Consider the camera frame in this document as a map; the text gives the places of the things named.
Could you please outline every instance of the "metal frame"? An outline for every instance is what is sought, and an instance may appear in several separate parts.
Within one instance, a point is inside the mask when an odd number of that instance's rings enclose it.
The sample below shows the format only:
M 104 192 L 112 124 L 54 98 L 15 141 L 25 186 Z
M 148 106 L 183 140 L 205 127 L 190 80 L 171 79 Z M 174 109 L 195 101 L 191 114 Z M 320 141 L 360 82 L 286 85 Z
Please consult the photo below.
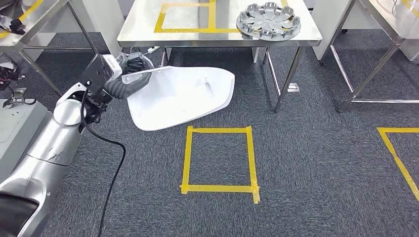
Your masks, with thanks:
M 58 87 L 49 79 L 46 73 L 36 64 L 36 62 L 30 57 L 30 55 L 25 51 L 25 49 L 52 49 L 52 50 L 92 50 L 96 54 L 99 54 L 96 46 L 94 45 L 90 35 L 86 31 L 83 23 L 81 22 L 79 16 L 77 15 L 73 5 L 70 1 L 66 3 L 71 10 L 71 13 L 74 16 L 77 24 L 79 25 L 81 31 L 83 32 L 84 36 L 86 37 L 87 41 L 89 42 L 90 48 L 82 48 L 82 47 L 57 47 L 57 46 L 24 46 L 23 49 L 19 50 L 19 54 L 35 69 L 35 71 L 44 79 L 44 81 L 54 90 L 54 92 L 62 96 L 62 92 Z M 9 55 L 5 52 L 3 54 L 8 58 L 8 60 L 13 61 Z
M 398 38 L 396 41 L 394 41 L 391 48 L 383 55 L 383 57 L 379 60 L 377 65 L 374 67 L 374 69 L 370 72 L 370 74 L 354 89 L 352 86 L 352 83 L 349 79 L 348 74 L 345 71 L 345 68 L 343 67 L 343 64 L 336 52 L 335 47 L 333 46 L 333 43 L 335 42 L 337 36 L 342 30 L 342 27 L 346 21 L 346 19 L 349 16 L 349 13 L 351 12 L 355 2 L 357 0 L 352 0 L 348 8 L 342 17 L 342 19 L 339 22 L 339 25 L 332 37 L 332 40 L 330 41 L 329 47 L 332 55 L 337 62 L 337 65 L 339 66 L 339 70 L 343 75 L 343 79 L 346 82 L 346 85 L 349 88 L 349 91 L 351 92 L 346 100 L 342 103 L 342 105 L 337 109 L 338 112 L 343 112 L 345 109 L 347 109 L 350 105 L 350 103 L 387 103 L 387 104 L 419 104 L 419 100 L 396 100 L 396 99 L 358 99 L 357 97 L 359 94 L 364 90 L 365 86 L 374 78 L 374 76 L 380 71 L 380 69 L 384 66 L 384 64 L 391 58 L 391 56 L 400 48 L 401 44 L 404 42 L 405 39 Z M 319 61 L 320 65 L 323 65 L 323 59 L 325 58 L 326 53 L 323 55 L 322 59 Z
M 276 78 L 276 74 L 275 74 L 273 63 L 272 63 L 271 54 L 269 53 L 269 49 L 270 47 L 266 48 L 265 56 L 263 58 L 263 64 L 266 64 L 266 62 L 268 62 L 269 70 L 271 71 L 271 74 L 272 74 L 272 80 L 274 81 L 274 84 L 275 84 L 275 91 L 276 91 L 276 95 L 278 96 L 278 102 L 276 103 L 274 112 L 277 113 L 279 111 L 279 108 L 281 107 L 282 101 L 285 98 L 286 94 L 291 91 L 293 92 L 299 91 L 299 90 L 295 90 L 295 88 L 290 88 L 290 84 L 302 56 L 302 47 L 299 46 L 297 48 L 297 52 L 295 53 L 293 63 L 291 64 L 290 70 L 288 71 L 287 78 L 285 79 L 285 83 L 282 86 L 282 89 L 279 89 L 278 80 Z

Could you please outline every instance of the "black cable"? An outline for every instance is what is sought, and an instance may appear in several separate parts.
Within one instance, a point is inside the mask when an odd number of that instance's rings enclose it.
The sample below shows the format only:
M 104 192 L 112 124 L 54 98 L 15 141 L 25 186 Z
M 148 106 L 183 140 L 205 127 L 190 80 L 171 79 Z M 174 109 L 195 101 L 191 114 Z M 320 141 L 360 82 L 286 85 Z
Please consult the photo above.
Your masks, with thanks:
M 125 154 L 126 154 L 126 149 L 125 149 L 125 146 L 124 146 L 123 144 L 121 144 L 121 143 L 119 143 L 119 142 L 115 142 L 115 141 L 109 140 L 109 139 L 107 139 L 107 138 L 104 138 L 104 137 L 102 137 L 102 136 L 98 135 L 97 133 L 95 133 L 95 132 L 94 132 L 94 131 L 93 131 L 93 130 L 89 127 L 89 124 L 87 124 L 87 122 L 86 122 L 86 118 L 84 117 L 84 106 L 85 106 L 85 103 L 86 103 L 87 92 L 88 92 L 88 90 L 86 90 L 86 91 L 84 92 L 84 94 L 83 94 L 83 99 L 82 99 L 82 108 L 81 108 L 81 110 L 80 110 L 80 115 L 82 116 L 82 123 L 83 123 L 83 126 L 85 126 L 85 127 L 87 128 L 87 130 L 89 130 L 89 132 L 91 132 L 91 134 L 93 134 L 95 137 L 99 138 L 99 139 L 100 139 L 100 140 L 102 140 L 102 141 L 105 141 L 105 142 L 109 142 L 109 143 L 112 143 L 112 144 L 118 145 L 118 146 L 120 146 L 120 147 L 122 148 L 122 150 L 124 151 L 124 153 L 123 153 L 123 155 L 122 155 L 121 162 L 120 162 L 120 163 L 119 163 L 119 165 L 118 165 L 117 171 L 115 172 L 114 178 L 112 179 L 111 186 L 109 187 L 109 191 L 108 191 L 108 194 L 107 194 L 107 196 L 106 196 L 105 205 L 104 205 L 104 207 L 103 207 L 103 211 L 102 211 L 102 217 L 100 218 L 100 224 L 99 224 L 99 234 L 98 234 L 97 236 L 101 237 L 101 236 L 102 236 L 102 228 L 103 228 L 103 220 L 105 219 L 106 207 L 108 206 L 109 197 L 110 197 L 110 195 L 111 195 L 112 188 L 113 188 L 113 186 L 114 186 L 115 180 L 116 180 L 117 175 L 118 175 L 118 173 L 119 173 L 119 170 L 120 170 L 120 168 L 121 168 L 121 166 L 122 166 L 122 164 L 123 164 L 123 162 L 124 162 L 124 159 L 125 159 Z
M 7 87 L 9 87 L 10 91 L 12 92 L 12 96 L 14 98 L 14 91 L 13 91 L 12 87 L 10 87 L 9 85 L 7 85 Z

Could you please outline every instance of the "table leg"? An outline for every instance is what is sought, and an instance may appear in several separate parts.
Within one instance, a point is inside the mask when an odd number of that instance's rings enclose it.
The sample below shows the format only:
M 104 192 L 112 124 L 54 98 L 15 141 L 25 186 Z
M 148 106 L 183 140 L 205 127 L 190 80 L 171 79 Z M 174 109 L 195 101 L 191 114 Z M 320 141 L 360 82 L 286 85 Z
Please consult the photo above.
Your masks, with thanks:
M 265 56 L 263 57 L 263 61 L 262 61 L 262 64 L 265 64 L 266 63 L 266 59 L 267 59 L 267 55 L 268 55 L 268 51 L 269 51 L 269 47 L 266 47 L 266 49 L 265 49 Z
M 94 45 L 92 39 L 90 38 L 88 32 L 86 31 L 86 28 L 84 27 L 82 21 L 80 20 L 79 16 L 77 15 L 76 10 L 74 9 L 73 5 L 71 4 L 71 1 L 68 1 L 67 4 L 68 4 L 68 7 L 71 10 L 71 13 L 74 16 L 74 19 L 77 21 L 77 24 L 79 25 L 79 27 L 82 30 L 84 36 L 86 37 L 87 41 L 89 42 L 90 47 L 93 49 L 95 54 L 99 54 L 99 51 L 97 51 L 96 46 Z
M 320 61 L 319 61 L 320 65 L 323 65 L 324 64 L 324 59 L 326 57 L 327 50 L 330 48 L 331 45 L 333 45 L 333 43 L 335 42 L 337 36 L 341 33 L 342 27 L 345 24 L 346 19 L 348 18 L 348 16 L 349 16 L 349 14 L 350 14 L 353 6 L 355 5 L 355 2 L 356 1 L 357 0 L 351 0 L 351 2 L 349 3 L 348 8 L 345 11 L 345 14 L 342 16 L 342 19 L 340 20 L 340 22 L 339 22 L 339 24 L 338 24 L 338 26 L 336 28 L 336 31 L 334 32 L 334 34 L 332 36 L 332 39 L 330 40 L 329 45 L 326 48 L 326 51 L 325 51 L 325 53 L 322 56 L 322 59 L 320 59 Z
M 252 47 L 251 48 L 251 54 L 253 56 L 253 63 L 257 62 L 257 58 L 259 56 L 260 49 L 261 48 L 259 48 L 259 47 Z
M 294 77 L 295 71 L 297 70 L 298 64 L 300 62 L 302 56 L 302 47 L 298 47 L 297 48 L 297 52 L 295 53 L 294 59 L 293 59 L 293 63 L 291 64 L 290 70 L 288 71 L 288 75 L 287 78 L 285 79 L 285 83 L 284 86 L 282 87 L 282 90 L 280 92 L 279 98 L 278 98 L 278 102 L 276 103 L 275 106 L 275 112 L 277 113 L 281 104 L 282 104 L 282 100 L 284 99 L 285 95 L 288 92 L 288 87 L 290 86 L 291 80 Z
M 394 43 L 393 46 L 384 54 L 384 56 L 380 59 L 377 66 L 373 69 L 373 71 L 368 75 L 368 77 L 356 87 L 356 89 L 349 94 L 346 101 L 338 108 L 339 112 L 343 112 L 345 109 L 348 108 L 349 104 L 354 100 L 359 93 L 365 88 L 365 86 L 373 79 L 373 77 L 380 71 L 380 69 L 384 66 L 384 64 L 391 58 L 391 56 L 400 48 L 401 43 L 403 40 Z
M 59 96 L 62 96 L 60 89 L 49 79 L 49 77 L 43 72 L 43 70 L 38 66 L 38 64 L 29 56 L 29 54 L 22 49 L 19 52 L 20 55 L 35 69 L 35 71 L 44 79 L 44 81 L 51 86 L 51 88 L 57 93 Z
M 166 66 L 166 62 L 168 61 L 168 51 L 166 49 L 166 47 L 162 47 L 163 48 L 163 56 L 162 56 L 162 63 L 161 63 L 161 67 Z
M 281 96 L 281 91 L 279 89 L 278 80 L 276 79 L 274 65 L 272 63 L 271 54 L 269 53 L 269 48 L 265 52 L 265 57 L 267 58 L 268 65 L 269 65 L 269 70 L 271 71 L 272 80 L 274 81 L 274 85 L 275 85 L 275 92 L 276 92 L 276 95 L 279 99 L 279 97 Z

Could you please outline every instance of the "wire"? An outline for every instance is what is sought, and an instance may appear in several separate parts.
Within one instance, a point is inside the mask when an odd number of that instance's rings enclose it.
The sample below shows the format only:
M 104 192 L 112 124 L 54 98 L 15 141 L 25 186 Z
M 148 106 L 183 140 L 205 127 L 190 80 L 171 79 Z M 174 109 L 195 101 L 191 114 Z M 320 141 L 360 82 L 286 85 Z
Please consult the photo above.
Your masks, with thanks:
M 379 1 L 379 0 L 377 0 L 377 3 L 386 11 L 386 12 L 388 12 L 388 13 L 390 13 L 390 14 L 393 14 L 394 15 L 394 12 L 396 11 L 396 9 L 397 9 L 397 0 L 392 0 L 393 1 L 393 7 L 392 7 L 392 9 L 391 9 L 391 12 L 390 11 L 388 11 L 387 10 L 387 8 L 385 8 L 382 4 L 381 4 L 381 2 Z
M 14 98 L 14 91 L 13 91 L 12 87 L 10 87 L 9 85 L 7 85 L 7 87 L 9 87 L 10 91 L 12 92 L 12 96 Z
M 104 221 L 104 219 L 105 219 L 106 207 L 108 206 L 109 197 L 111 196 L 111 192 L 112 192 L 112 188 L 113 188 L 113 186 L 114 186 L 115 180 L 116 180 L 117 175 L 118 175 L 118 173 L 119 173 L 119 170 L 121 169 L 121 166 L 122 166 L 122 164 L 123 164 L 123 162 L 124 162 L 124 159 L 125 159 L 125 154 L 126 154 L 126 148 L 125 148 L 125 146 L 124 146 L 122 143 L 119 143 L 119 142 L 116 142 L 116 141 L 112 141 L 112 140 L 109 140 L 109 139 L 107 139 L 107 138 L 104 138 L 104 137 L 102 137 L 102 136 L 98 135 L 96 132 L 94 132 L 94 131 L 93 131 L 93 130 L 89 127 L 89 124 L 87 124 L 87 122 L 86 122 L 86 118 L 84 117 L 84 106 L 85 106 L 85 103 L 86 103 L 87 92 L 88 92 L 88 90 L 86 90 L 86 91 L 84 92 L 84 94 L 83 94 L 83 99 L 82 99 L 82 108 L 80 109 L 80 115 L 81 115 L 81 117 L 82 117 L 82 123 L 83 123 L 83 125 L 84 125 L 84 126 L 85 126 L 85 128 L 87 128 L 87 130 L 89 130 L 89 132 L 91 132 L 91 134 L 93 134 L 95 137 L 99 138 L 99 139 L 100 139 L 100 140 L 102 140 L 102 141 L 105 141 L 105 142 L 108 142 L 108 143 L 112 143 L 112 144 L 118 145 L 118 146 L 120 146 L 120 147 L 122 148 L 122 150 L 124 151 L 124 153 L 123 153 L 123 155 L 122 155 L 122 159 L 121 159 L 121 161 L 120 161 L 120 163 L 119 163 L 119 165 L 118 165 L 117 171 L 115 172 L 115 175 L 114 175 L 114 177 L 113 177 L 113 179 L 112 179 L 111 186 L 109 187 L 108 194 L 106 195 L 105 205 L 103 206 L 102 217 L 100 218 L 100 224 L 99 224 L 99 234 L 97 235 L 98 237 L 101 237 L 101 236 L 102 236 L 103 221 Z

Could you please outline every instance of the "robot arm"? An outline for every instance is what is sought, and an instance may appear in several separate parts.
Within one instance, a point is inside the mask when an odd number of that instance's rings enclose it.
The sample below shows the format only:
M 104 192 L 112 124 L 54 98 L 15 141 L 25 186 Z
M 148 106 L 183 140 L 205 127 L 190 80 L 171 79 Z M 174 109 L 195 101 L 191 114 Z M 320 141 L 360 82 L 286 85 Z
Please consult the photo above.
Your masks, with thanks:
M 85 124 L 100 122 L 113 97 L 125 99 L 150 78 L 145 74 L 126 85 L 119 77 L 121 73 L 111 55 L 96 55 L 81 81 L 58 100 L 53 118 L 10 177 L 0 184 L 0 236 L 40 236 Z

